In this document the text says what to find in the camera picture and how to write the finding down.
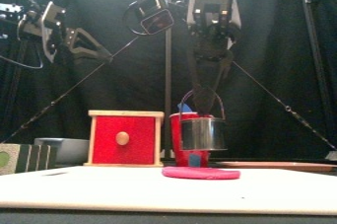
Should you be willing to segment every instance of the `metal rod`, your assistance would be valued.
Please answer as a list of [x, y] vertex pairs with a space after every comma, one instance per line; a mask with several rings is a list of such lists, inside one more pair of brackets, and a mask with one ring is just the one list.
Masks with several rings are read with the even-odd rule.
[[307, 4], [305, 0], [301, 0], [301, 2], [303, 2], [303, 10], [304, 10], [304, 15], [305, 15], [311, 48], [312, 48], [312, 56], [313, 56], [313, 62], [315, 62], [315, 67], [316, 67], [317, 80], [319, 80], [323, 109], [324, 109], [324, 115], [325, 115], [327, 137], [333, 138], [335, 132], [336, 132], [336, 124], [335, 124], [335, 119], [333, 119], [332, 101], [329, 97], [329, 88], [328, 88], [327, 76], [324, 72], [324, 62], [323, 62], [323, 56], [320, 53], [320, 45], [319, 45], [319, 38], [317, 38], [316, 27], [315, 27], [315, 19], [313, 19], [311, 4]]
[[166, 41], [166, 135], [164, 135], [164, 149], [166, 159], [171, 158], [171, 126], [170, 126], [170, 115], [171, 115], [171, 80], [172, 80], [172, 66], [171, 66], [171, 45], [172, 45], [172, 33], [171, 29], [167, 30], [167, 41]]

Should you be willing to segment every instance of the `black curtain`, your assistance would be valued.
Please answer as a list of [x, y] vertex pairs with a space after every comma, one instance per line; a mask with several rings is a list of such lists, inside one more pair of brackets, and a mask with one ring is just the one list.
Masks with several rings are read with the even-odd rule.
[[[135, 0], [70, 0], [67, 26], [84, 28], [111, 53], [134, 39], [122, 22], [124, 11]], [[336, 101], [336, 13], [337, 0], [319, 0], [313, 5], [315, 27], [329, 83], [328, 96]], [[24, 0], [0, 0], [23, 4]], [[303, 0], [239, 0], [243, 30], [234, 46], [235, 61], [251, 76], [232, 64], [218, 94], [227, 113], [227, 151], [219, 158], [323, 159], [328, 145], [286, 110], [290, 106], [324, 135], [329, 134], [313, 63]], [[39, 64], [42, 48], [28, 41], [0, 39], [0, 54]], [[74, 60], [63, 51], [42, 70], [20, 68], [0, 61], [2, 138], [54, 101], [99, 66], [94, 59]], [[186, 58], [184, 22], [172, 28], [172, 97], [171, 112], [191, 90]], [[140, 37], [115, 56], [50, 111], [8, 142], [32, 143], [36, 137], [90, 138], [88, 110], [166, 110], [166, 33]], [[219, 116], [215, 106], [212, 113]], [[167, 146], [170, 139], [163, 140]]]

